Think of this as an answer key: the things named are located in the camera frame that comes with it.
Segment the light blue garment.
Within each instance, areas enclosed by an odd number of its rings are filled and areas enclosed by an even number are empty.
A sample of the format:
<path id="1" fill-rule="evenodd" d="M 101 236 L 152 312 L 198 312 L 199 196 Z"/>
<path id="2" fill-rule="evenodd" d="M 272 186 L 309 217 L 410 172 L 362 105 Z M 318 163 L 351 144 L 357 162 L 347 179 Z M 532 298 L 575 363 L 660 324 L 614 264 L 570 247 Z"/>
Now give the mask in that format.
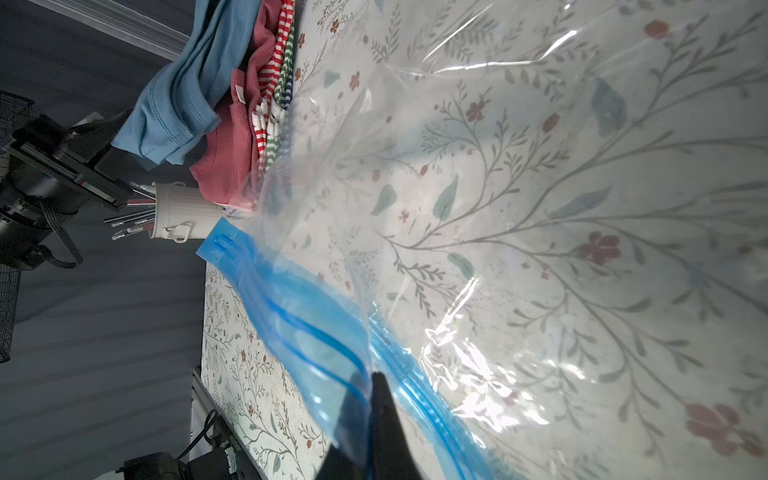
<path id="1" fill-rule="evenodd" d="M 261 3 L 197 1 L 180 56 L 145 86 L 111 146 L 156 165 L 181 165 L 220 123 L 214 111 L 248 49 Z"/>

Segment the maroon garment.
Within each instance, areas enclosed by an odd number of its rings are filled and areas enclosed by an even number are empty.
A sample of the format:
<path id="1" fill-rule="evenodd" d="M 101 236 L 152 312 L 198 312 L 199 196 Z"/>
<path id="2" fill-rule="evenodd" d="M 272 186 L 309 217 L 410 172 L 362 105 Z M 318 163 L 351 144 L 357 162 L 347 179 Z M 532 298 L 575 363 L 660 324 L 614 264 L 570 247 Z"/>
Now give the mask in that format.
<path id="1" fill-rule="evenodd" d="M 230 91 L 215 108 L 219 125 L 206 135 L 206 151 L 190 167 L 202 196 L 226 205 L 258 163 L 251 115 L 262 99 L 260 70 L 272 59 L 285 1 L 261 3 L 247 49 L 232 70 Z"/>

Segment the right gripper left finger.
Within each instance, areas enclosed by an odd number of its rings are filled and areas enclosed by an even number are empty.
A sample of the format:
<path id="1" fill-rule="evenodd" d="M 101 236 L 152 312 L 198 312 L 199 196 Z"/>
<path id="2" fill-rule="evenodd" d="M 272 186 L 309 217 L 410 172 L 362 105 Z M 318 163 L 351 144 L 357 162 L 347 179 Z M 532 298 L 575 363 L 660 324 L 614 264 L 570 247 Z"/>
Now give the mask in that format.
<path id="1" fill-rule="evenodd" d="M 363 480 L 364 469 L 331 446 L 315 476 L 316 480 Z"/>

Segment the red white striped tank top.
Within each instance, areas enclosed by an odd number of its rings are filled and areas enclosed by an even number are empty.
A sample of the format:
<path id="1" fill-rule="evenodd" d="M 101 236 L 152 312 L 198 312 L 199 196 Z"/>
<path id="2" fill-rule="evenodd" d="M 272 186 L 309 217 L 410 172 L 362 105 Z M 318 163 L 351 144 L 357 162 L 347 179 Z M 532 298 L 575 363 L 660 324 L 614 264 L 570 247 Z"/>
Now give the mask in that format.
<path id="1" fill-rule="evenodd" d="M 265 159 L 268 114 L 278 83 L 288 34 L 291 26 L 295 26 L 296 2 L 279 1 L 279 7 L 280 9 L 272 28 L 265 24 L 267 32 L 272 34 L 268 38 L 272 40 L 271 49 L 267 50 L 269 54 L 267 61 L 257 70 L 258 98 L 250 113 L 253 139 L 255 141 L 253 150 L 255 155 L 254 169 L 259 173 L 264 173 L 267 170 L 265 168 Z"/>

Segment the clear vacuum bag blue zipper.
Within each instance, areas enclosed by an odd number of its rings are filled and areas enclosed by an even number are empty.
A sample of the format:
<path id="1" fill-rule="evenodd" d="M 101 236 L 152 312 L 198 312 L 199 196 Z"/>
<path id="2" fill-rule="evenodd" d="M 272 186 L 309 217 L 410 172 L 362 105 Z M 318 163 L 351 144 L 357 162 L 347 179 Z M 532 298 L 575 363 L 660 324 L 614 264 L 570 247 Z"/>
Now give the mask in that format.
<path id="1" fill-rule="evenodd" d="M 269 479 L 386 374 L 427 479 L 767 475 L 767 5 L 304 1 L 274 167 L 200 248 Z"/>

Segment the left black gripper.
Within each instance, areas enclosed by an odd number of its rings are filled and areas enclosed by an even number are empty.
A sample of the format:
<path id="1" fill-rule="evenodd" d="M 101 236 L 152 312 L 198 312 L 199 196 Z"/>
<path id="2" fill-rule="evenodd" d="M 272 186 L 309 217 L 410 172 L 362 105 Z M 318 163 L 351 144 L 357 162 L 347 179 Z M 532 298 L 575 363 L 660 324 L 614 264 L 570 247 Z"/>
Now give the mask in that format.
<path id="1" fill-rule="evenodd" d="M 16 129 L 6 145 L 7 182 L 18 224 L 14 265 L 34 270 L 44 262 L 74 269 L 83 256 L 64 223 L 89 202 L 113 211 L 133 195 L 120 178 L 128 154 L 111 146 L 130 113 L 65 128 L 40 115 Z"/>

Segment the green white striped tank top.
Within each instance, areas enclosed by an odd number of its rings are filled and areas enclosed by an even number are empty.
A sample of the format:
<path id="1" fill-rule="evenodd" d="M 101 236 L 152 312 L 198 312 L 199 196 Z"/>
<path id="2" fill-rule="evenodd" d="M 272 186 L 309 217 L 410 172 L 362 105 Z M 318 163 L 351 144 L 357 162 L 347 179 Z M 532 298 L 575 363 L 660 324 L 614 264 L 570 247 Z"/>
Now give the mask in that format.
<path id="1" fill-rule="evenodd" d="M 270 169 L 276 161 L 281 142 L 281 122 L 292 100 L 293 67 L 295 53 L 295 26 L 292 25 L 288 34 L 283 62 L 278 77 L 278 83 L 270 104 L 267 123 L 267 143 L 265 168 Z"/>

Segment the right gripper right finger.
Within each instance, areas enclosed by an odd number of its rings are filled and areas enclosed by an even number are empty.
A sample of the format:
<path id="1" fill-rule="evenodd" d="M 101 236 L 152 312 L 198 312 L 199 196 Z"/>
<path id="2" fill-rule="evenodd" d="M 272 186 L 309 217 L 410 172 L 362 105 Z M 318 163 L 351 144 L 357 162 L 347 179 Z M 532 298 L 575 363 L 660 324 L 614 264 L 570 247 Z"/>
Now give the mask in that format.
<path id="1" fill-rule="evenodd" d="M 409 450 L 386 376 L 372 375 L 368 478 L 422 480 Z"/>

